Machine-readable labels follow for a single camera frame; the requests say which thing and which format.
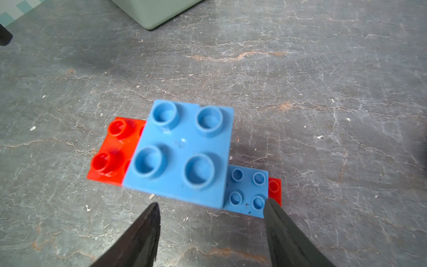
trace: dark object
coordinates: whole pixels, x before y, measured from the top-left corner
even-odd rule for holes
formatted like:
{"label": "dark object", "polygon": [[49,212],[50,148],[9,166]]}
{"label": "dark object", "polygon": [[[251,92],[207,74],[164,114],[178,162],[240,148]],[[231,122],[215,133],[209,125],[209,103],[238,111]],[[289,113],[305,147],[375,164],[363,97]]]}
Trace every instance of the dark object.
{"label": "dark object", "polygon": [[159,237],[160,210],[155,202],[91,267],[152,267]]}
{"label": "dark object", "polygon": [[[335,267],[269,198],[264,221],[273,267]],[[91,267],[152,267],[160,237],[159,205],[151,203]]]}
{"label": "dark object", "polygon": [[335,267],[274,199],[266,201],[264,221],[273,267]]}
{"label": "dark object", "polygon": [[3,25],[0,24],[0,45],[7,45],[10,43],[10,40],[12,40],[12,37],[13,35]]}

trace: gray stone surface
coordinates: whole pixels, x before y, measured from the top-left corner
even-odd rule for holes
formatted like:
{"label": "gray stone surface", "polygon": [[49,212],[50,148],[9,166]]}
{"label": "gray stone surface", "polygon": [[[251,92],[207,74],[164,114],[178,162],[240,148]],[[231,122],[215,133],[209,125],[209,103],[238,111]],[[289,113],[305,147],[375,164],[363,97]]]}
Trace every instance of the gray stone surface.
{"label": "gray stone surface", "polygon": [[116,116],[231,106],[231,164],[283,181],[337,266],[427,266],[424,1],[206,0],[153,31],[46,1],[0,47],[0,262],[88,266],[152,201],[158,267],[269,266],[263,220],[86,180]]}

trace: blue lego brick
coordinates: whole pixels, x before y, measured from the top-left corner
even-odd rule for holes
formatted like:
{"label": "blue lego brick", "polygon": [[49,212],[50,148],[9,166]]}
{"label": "blue lego brick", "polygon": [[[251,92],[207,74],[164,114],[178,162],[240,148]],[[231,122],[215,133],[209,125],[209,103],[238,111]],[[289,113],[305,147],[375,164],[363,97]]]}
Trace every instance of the blue lego brick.
{"label": "blue lego brick", "polygon": [[123,186],[222,208],[234,109],[156,100]]}
{"label": "blue lego brick", "polygon": [[224,209],[264,218],[268,198],[268,172],[229,165],[225,185]]}

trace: toy brick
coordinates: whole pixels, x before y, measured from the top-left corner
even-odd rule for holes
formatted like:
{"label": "toy brick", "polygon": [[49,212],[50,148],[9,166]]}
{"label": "toy brick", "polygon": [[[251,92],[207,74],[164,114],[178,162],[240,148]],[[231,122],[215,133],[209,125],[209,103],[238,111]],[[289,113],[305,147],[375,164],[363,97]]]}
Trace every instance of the toy brick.
{"label": "toy brick", "polygon": [[233,118],[232,108],[156,100],[123,186],[221,208]]}
{"label": "toy brick", "polygon": [[264,218],[267,197],[267,171],[228,166],[223,207],[225,210]]}
{"label": "toy brick", "polygon": [[282,180],[277,178],[268,178],[268,197],[276,200],[282,206]]}
{"label": "toy brick", "polygon": [[92,158],[87,178],[122,186],[145,123],[144,120],[115,118],[108,126],[107,136],[99,152]]}

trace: crack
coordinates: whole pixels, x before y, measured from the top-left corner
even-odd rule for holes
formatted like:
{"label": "crack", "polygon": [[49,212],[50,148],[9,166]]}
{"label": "crack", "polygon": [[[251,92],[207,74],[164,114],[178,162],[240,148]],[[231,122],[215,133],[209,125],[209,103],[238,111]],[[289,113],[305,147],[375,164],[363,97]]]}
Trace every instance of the crack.
{"label": "crack", "polygon": [[269,56],[269,55],[273,55],[273,56],[285,56],[287,54],[287,52],[258,52],[258,51],[251,51],[251,52],[243,52],[241,54],[239,54],[236,57],[223,57],[223,58],[213,58],[213,57],[206,57],[206,56],[200,56],[200,55],[193,55],[193,56],[186,56],[188,58],[192,58],[198,61],[208,61],[208,62],[238,62],[240,60],[242,60],[243,58],[245,58],[246,56],[250,56],[250,55],[265,55],[265,56]]}
{"label": "crack", "polygon": [[21,146],[29,146],[29,145],[31,145],[33,143],[46,143],[46,142],[49,142],[49,141],[55,141],[55,142],[67,144],[67,145],[73,147],[74,151],[79,152],[79,153],[94,153],[94,149],[91,149],[91,150],[76,150],[76,147],[74,146],[73,143],[65,141],[65,140],[59,140],[59,139],[57,139],[55,137],[51,137],[51,138],[48,138],[48,139],[42,139],[42,140],[34,140],[34,141],[30,141],[28,143],[23,143],[23,144],[19,144],[19,145],[15,145],[15,146],[14,145],[0,145],[0,147],[17,148],[17,147],[21,147]]}
{"label": "crack", "polygon": [[137,94],[138,96],[140,96],[140,97],[142,97],[144,100],[146,100],[146,101],[148,101],[148,102],[154,102],[154,100],[149,100],[149,99],[146,99],[145,97],[143,97],[142,95],[140,95],[140,94],[138,94],[137,92],[135,92],[135,91],[133,91],[133,90],[123,90],[123,91],[125,91],[125,92],[132,92],[132,93],[134,93],[134,94]]}

